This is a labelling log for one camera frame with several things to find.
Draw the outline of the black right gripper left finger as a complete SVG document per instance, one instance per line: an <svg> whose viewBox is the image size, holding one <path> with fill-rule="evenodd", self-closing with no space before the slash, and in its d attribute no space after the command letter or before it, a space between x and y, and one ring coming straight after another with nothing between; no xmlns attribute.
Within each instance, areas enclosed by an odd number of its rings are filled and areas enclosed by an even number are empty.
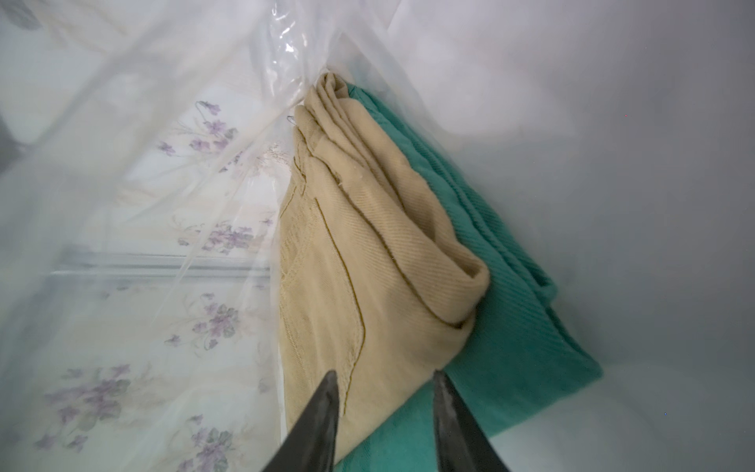
<svg viewBox="0 0 755 472"><path fill-rule="evenodd" d="M263 472L332 472L338 419L337 374L330 370Z"/></svg>

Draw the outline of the beige trousers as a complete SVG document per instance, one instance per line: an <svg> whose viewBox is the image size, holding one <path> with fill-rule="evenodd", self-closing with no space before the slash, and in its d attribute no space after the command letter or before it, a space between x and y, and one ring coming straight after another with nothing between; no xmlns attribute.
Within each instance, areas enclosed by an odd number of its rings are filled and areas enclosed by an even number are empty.
<svg viewBox="0 0 755 472"><path fill-rule="evenodd" d="M462 350L490 273L342 78L322 75L294 121L279 218L285 418L334 372L342 460Z"/></svg>

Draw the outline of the clear plastic vacuum bag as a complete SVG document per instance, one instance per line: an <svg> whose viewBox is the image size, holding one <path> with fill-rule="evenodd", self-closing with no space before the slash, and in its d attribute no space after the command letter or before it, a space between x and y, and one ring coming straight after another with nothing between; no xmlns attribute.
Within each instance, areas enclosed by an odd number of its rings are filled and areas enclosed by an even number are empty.
<svg viewBox="0 0 755 472"><path fill-rule="evenodd" d="M752 2L5 1L3 470L265 467L326 71L461 172L603 370L491 438L510 469L753 469Z"/></svg>

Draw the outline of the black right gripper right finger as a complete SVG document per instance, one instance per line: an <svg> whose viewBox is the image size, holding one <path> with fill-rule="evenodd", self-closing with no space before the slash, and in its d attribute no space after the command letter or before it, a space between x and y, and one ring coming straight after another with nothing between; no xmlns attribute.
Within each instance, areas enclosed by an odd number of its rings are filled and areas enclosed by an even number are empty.
<svg viewBox="0 0 755 472"><path fill-rule="evenodd" d="M435 371L434 437L440 472L509 472L444 371Z"/></svg>

